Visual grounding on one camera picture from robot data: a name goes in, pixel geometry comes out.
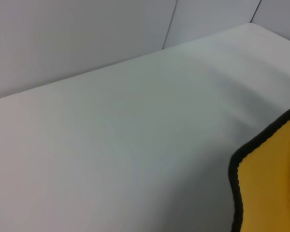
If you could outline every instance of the yellow cloth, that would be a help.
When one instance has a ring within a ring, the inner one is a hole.
[[[232,232],[290,232],[290,110],[234,154],[229,178]]]

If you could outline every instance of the white wall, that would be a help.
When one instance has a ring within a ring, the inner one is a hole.
[[[0,97],[162,49],[175,0],[0,0]]]
[[[262,0],[253,23],[290,40],[290,0]]]
[[[250,22],[260,0],[178,0],[166,47]]]

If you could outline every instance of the black stitched edge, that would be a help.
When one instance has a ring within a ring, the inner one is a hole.
[[[231,157],[229,164],[229,181],[234,199],[234,218],[231,232],[240,232],[243,222],[243,202],[238,182],[237,168],[242,160],[268,138],[270,138],[278,129],[290,120],[290,109],[280,116],[276,121],[270,124],[260,134],[250,140],[248,143],[239,148]]]

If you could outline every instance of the white surface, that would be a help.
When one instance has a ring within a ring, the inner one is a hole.
[[[0,0],[0,97],[161,50],[175,0]]]
[[[262,0],[253,22],[290,40],[290,0]]]
[[[250,22],[260,0],[178,0],[166,47]]]
[[[0,232],[229,232],[229,158],[289,107],[253,24],[0,99]]]

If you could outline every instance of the white tabletop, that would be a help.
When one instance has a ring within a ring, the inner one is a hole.
[[[0,232],[228,232],[229,158],[288,108],[253,24],[2,98]]]

